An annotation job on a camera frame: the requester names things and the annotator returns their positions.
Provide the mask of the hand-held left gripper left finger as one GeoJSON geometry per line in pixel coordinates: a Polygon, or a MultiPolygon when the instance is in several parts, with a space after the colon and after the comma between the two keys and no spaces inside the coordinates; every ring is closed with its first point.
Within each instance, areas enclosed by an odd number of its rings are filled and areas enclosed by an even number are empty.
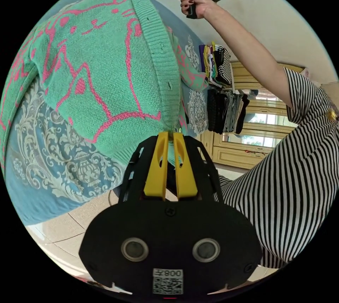
{"type": "Polygon", "coordinates": [[[168,132],[161,132],[156,137],[144,187],[147,198],[166,199],[168,142],[168,132]]]}

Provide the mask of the person's right hand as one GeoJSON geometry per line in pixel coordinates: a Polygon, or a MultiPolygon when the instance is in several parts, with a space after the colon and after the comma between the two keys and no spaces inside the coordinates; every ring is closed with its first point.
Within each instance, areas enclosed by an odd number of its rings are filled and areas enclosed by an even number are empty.
{"type": "Polygon", "coordinates": [[[204,18],[209,12],[218,7],[212,0],[181,0],[181,11],[185,16],[189,14],[190,6],[195,6],[197,19],[204,18]]]}

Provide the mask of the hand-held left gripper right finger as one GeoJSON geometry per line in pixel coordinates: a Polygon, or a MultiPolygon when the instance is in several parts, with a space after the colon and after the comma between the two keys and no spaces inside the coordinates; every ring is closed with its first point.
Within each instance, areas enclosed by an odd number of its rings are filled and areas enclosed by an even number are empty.
{"type": "Polygon", "coordinates": [[[194,198],[198,194],[184,138],[185,137],[181,133],[173,134],[178,200],[194,198]]]}

